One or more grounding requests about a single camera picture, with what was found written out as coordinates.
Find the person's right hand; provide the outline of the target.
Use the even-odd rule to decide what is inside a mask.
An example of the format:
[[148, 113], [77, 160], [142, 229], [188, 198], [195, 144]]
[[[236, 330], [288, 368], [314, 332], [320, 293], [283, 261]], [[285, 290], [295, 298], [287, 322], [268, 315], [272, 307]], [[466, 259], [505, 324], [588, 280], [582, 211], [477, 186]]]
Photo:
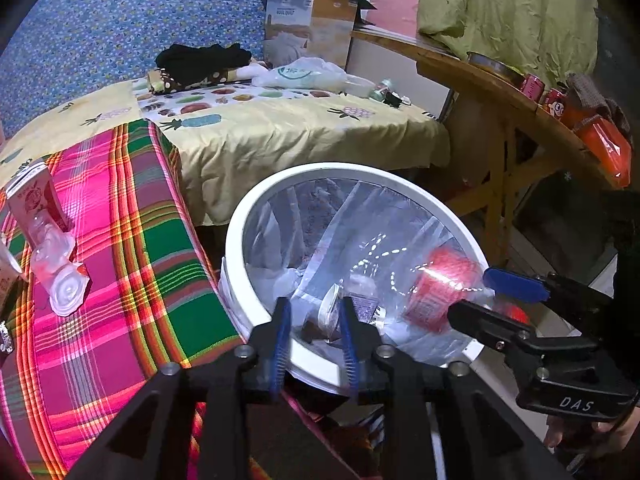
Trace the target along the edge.
[[638, 425], [638, 406], [619, 422], [578, 422], [549, 416], [544, 445], [566, 456], [601, 457], [623, 451]]

